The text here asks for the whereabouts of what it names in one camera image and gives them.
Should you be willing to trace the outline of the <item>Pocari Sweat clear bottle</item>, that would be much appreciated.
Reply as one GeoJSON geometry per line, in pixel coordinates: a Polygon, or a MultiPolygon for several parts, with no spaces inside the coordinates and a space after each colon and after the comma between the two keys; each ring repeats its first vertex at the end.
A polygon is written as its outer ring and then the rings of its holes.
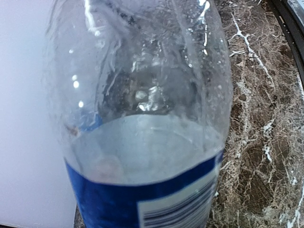
{"type": "Polygon", "coordinates": [[[88,228],[204,228],[228,136],[212,0],[56,0],[52,111],[88,228]]]}

